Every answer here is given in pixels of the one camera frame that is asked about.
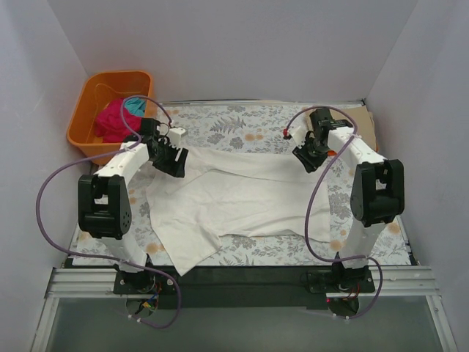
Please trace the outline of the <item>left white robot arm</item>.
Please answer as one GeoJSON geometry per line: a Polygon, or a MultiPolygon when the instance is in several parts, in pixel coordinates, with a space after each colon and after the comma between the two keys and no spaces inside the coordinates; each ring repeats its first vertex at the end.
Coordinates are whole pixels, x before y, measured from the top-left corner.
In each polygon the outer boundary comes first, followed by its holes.
{"type": "Polygon", "coordinates": [[[183,178],[188,150],[180,143],[185,130],[165,127],[162,122],[144,119],[136,135],[124,138],[119,153],[93,175],[78,181],[78,224],[81,230],[103,243],[124,284],[148,293],[156,283],[149,268],[149,255],[129,233],[132,212],[128,184],[146,163],[169,176],[183,178]]]}

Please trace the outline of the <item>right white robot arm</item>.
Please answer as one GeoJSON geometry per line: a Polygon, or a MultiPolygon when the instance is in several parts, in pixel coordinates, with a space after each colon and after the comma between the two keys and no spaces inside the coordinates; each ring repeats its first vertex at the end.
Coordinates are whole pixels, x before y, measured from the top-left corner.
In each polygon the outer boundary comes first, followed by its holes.
{"type": "Polygon", "coordinates": [[[322,171],[316,185],[322,181],[332,161],[342,160],[354,172],[350,194],[353,221],[347,242],[333,259],[323,281],[339,291],[358,292],[359,287],[372,283],[369,273],[370,254],[380,233],[405,208],[404,166],[398,159],[387,159],[373,150],[358,135],[356,121],[345,111],[336,120],[332,106],[312,106],[309,113],[311,127],[307,130],[285,128],[285,139],[295,141],[293,155],[308,173],[322,171]]]}

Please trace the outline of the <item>white t shirt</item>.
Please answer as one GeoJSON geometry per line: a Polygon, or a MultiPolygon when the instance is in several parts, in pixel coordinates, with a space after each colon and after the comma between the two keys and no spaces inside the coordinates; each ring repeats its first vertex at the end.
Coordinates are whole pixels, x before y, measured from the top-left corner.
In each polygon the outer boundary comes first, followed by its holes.
{"type": "Polygon", "coordinates": [[[311,191],[309,237],[326,242],[328,187],[287,154],[230,153],[192,147],[184,178],[157,172],[146,190],[152,228],[177,273],[218,252],[221,237],[303,235],[311,191]]]}

